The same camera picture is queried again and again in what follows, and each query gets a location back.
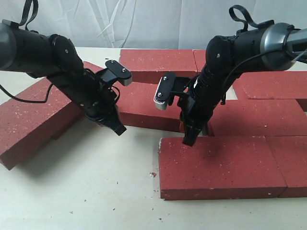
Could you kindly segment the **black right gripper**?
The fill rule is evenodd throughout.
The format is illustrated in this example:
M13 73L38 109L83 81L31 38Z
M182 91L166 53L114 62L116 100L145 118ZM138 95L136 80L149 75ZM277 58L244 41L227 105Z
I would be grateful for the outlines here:
M193 146L198 135L207 129L207 123L219 102L223 101L220 89L183 88L177 92L177 106L181 109L179 130L184 131L182 143Z

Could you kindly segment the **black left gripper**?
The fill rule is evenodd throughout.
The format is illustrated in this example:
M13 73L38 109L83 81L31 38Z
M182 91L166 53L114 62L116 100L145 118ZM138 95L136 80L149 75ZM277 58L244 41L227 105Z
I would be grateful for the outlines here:
M105 82L89 69L50 75L47 79L91 121L106 126L118 136L127 128L119 121L116 109L117 94L112 84Z

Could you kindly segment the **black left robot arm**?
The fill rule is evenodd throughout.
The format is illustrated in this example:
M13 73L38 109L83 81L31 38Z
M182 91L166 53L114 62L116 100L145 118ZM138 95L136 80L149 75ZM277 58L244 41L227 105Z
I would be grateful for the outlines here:
M120 121L116 103L120 91L114 86L127 86L132 73L116 60L105 62L105 68L93 72L84 67L72 41L64 36L45 36L23 30L18 23L0 23L0 69L23 72L37 79L45 77L91 121L113 130L126 131Z

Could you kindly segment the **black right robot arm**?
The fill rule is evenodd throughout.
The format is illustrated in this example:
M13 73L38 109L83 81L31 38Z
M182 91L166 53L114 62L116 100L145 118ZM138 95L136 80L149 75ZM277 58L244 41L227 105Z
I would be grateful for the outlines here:
M244 31L232 36L217 35L206 48L205 65L180 99L183 144L193 146L207 127L218 104L236 79L249 72L285 71L296 61L307 60L307 31L287 23Z

